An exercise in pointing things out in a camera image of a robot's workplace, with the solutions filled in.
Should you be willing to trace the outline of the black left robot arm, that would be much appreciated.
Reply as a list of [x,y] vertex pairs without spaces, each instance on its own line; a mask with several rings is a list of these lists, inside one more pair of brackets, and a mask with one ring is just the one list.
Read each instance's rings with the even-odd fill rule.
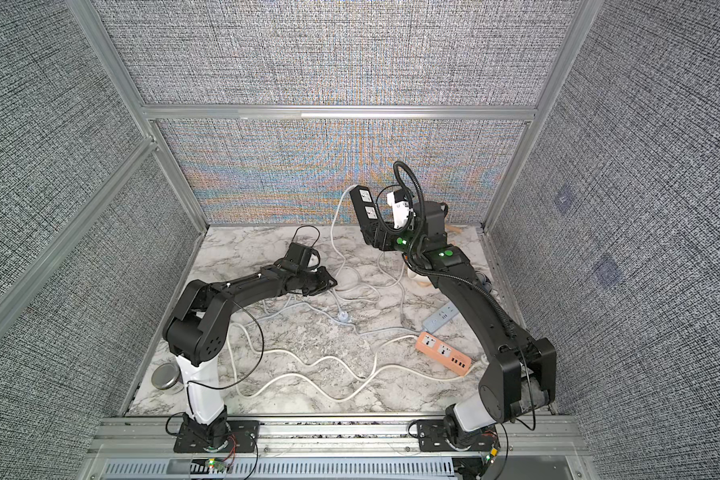
[[188,283],[163,329],[176,358],[186,396],[177,437],[181,444],[205,451],[224,449],[231,437],[219,383],[218,356],[227,341],[231,317],[259,301],[298,293],[316,296],[338,285],[327,268],[311,261],[320,256],[297,242],[284,257],[237,279]]

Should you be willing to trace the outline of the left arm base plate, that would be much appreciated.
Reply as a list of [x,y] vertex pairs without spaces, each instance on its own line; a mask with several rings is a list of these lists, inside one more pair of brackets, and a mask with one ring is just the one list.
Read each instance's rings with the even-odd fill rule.
[[199,424],[186,417],[176,436],[174,453],[253,453],[260,423],[256,420],[222,420]]

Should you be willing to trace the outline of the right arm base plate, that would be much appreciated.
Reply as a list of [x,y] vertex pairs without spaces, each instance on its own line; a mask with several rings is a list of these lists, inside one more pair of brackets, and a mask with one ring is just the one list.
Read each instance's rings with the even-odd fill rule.
[[426,453],[487,452],[500,446],[493,426],[465,432],[455,420],[445,417],[414,420],[409,433],[417,440],[419,450]]

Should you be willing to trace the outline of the pink power strip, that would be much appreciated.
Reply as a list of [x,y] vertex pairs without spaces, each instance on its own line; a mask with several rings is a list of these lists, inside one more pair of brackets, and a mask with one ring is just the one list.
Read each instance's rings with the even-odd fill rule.
[[458,376],[466,376],[472,367],[470,357],[426,331],[419,334],[415,348]]

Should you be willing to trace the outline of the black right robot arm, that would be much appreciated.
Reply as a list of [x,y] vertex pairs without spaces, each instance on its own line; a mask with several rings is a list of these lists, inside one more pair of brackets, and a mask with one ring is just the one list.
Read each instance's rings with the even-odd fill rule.
[[366,244],[401,252],[407,268],[427,277],[454,304],[487,356],[478,392],[446,409],[445,428],[452,444],[464,448],[489,427],[534,413],[555,400],[555,347],[515,323],[482,284],[467,255],[448,242],[446,204],[415,205],[409,211],[410,225],[396,233],[373,202],[358,197],[353,207]]

